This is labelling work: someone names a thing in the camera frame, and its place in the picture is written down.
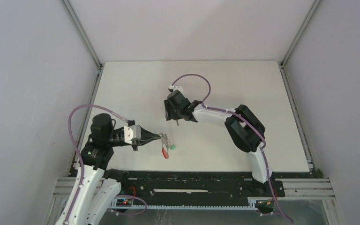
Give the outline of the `metal keyring holder red handle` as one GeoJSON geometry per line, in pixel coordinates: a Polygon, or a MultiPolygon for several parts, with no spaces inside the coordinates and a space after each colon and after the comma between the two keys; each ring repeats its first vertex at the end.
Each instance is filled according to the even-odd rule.
{"type": "Polygon", "coordinates": [[[169,158],[169,150],[171,148],[171,143],[169,141],[169,138],[167,137],[166,134],[161,133],[160,140],[161,140],[161,144],[162,144],[162,154],[165,159],[168,159],[169,158]]]}

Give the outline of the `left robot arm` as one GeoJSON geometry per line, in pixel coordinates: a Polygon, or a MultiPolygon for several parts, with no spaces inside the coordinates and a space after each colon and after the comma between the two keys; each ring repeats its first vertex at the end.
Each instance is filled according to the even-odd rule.
{"type": "Polygon", "coordinates": [[[56,224],[97,225],[108,210],[111,201],[125,186],[127,173],[116,169],[108,170],[108,163],[115,147],[139,146],[162,138],[133,120],[127,125],[115,128],[116,121],[107,113],[93,117],[91,134],[80,152],[76,181],[68,202],[56,224]]]}

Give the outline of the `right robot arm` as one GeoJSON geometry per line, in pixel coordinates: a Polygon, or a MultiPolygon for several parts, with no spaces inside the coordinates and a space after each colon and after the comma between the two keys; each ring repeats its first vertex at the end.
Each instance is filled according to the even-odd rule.
{"type": "Polygon", "coordinates": [[[166,120],[205,122],[224,126],[235,146],[245,152],[252,166],[254,180],[270,182],[272,171],[263,150],[266,147],[265,127],[245,105],[235,109],[221,109],[205,105],[202,101],[190,102],[179,91],[171,92],[164,100],[166,120]]]}

